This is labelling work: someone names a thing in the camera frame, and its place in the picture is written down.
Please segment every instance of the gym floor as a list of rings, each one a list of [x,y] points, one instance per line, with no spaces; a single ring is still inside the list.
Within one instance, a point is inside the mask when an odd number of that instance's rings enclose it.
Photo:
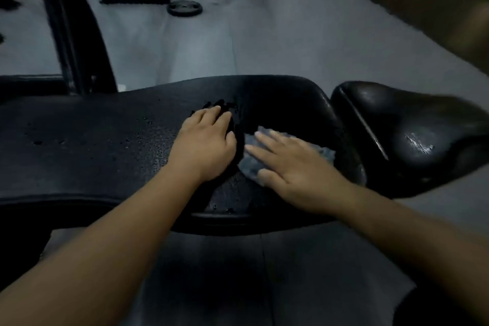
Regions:
[[[0,12],[0,75],[60,72],[41,0]],[[88,0],[120,90],[288,74],[454,94],[489,110],[489,78],[370,0],[195,0],[204,13]],[[489,167],[401,202],[489,235]],[[52,253],[80,229],[57,230]],[[391,325],[412,282],[340,223],[243,237],[170,234],[123,325]]]

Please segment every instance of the seat cushion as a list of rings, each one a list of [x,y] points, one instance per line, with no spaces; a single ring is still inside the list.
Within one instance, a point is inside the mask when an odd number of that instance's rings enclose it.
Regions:
[[[217,102],[233,113],[238,154],[222,177],[196,192],[175,230],[237,235],[320,221],[238,172],[243,133],[258,125],[336,150],[335,166],[365,183],[359,156],[317,85],[295,76],[207,77],[116,94],[5,102],[0,217],[45,221],[52,228],[90,224],[165,165],[192,111]]]
[[[368,186],[388,197],[414,196],[489,161],[489,114],[460,98],[351,81],[335,88],[331,101]]]

